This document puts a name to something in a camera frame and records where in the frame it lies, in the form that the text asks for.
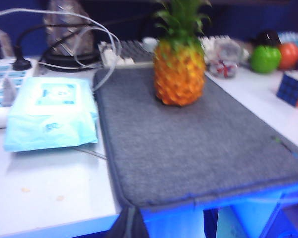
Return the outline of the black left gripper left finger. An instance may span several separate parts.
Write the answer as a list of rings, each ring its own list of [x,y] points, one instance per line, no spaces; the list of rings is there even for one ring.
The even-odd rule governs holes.
[[[108,237],[109,238],[124,238],[128,222],[133,217],[133,207],[124,207],[120,213],[120,215],[117,217],[116,221],[108,231]]]

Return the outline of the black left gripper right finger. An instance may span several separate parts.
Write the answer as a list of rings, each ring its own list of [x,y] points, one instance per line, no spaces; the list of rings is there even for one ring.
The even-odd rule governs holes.
[[[149,233],[148,233],[146,225],[144,223],[143,216],[137,207],[135,207],[134,211],[133,211],[131,237],[132,238],[149,238]]]

